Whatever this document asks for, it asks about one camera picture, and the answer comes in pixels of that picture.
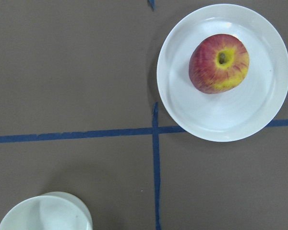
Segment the red yellow apple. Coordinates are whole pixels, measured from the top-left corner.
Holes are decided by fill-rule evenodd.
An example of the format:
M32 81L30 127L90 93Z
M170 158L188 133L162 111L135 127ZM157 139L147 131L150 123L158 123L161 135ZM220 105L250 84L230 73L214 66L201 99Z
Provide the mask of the red yellow apple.
M189 78L206 94L227 92L247 76L250 58L244 44L229 34L215 34L203 40L189 61Z

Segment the white round plate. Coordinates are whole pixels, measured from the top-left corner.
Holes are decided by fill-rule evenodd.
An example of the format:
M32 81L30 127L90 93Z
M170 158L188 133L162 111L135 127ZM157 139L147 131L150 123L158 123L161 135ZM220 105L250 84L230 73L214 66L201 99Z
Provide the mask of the white round plate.
M250 55L245 80L220 94L205 94L189 79L189 60L207 37L230 34ZM161 101L172 119L202 139L228 142L264 128L288 92L288 52L278 31L260 14L234 4L200 8L178 22L165 39L157 62Z

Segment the white plastic bowl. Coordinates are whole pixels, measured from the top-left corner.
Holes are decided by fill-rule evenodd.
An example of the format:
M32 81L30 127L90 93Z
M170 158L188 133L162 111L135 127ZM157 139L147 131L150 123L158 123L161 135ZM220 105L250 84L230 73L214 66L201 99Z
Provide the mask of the white plastic bowl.
M0 230L92 230L85 203L67 192L49 192L24 200L2 219Z

